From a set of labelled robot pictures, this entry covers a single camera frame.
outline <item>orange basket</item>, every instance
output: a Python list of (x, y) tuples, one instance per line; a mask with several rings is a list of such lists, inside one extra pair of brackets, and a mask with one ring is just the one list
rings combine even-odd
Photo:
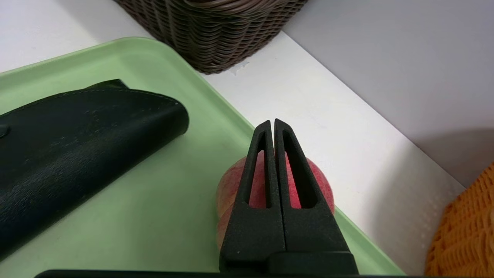
[(493, 222), (494, 163), (446, 207), (425, 275), (494, 277)]

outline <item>white table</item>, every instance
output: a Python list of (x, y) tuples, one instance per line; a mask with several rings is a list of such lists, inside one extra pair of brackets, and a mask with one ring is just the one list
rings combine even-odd
[[(0, 72), (129, 36), (150, 37), (110, 0), (3, 0)], [(422, 273), (442, 209), (464, 190), (456, 180), (284, 33), (204, 78), (253, 125), (292, 125), (336, 205), (405, 272)]]

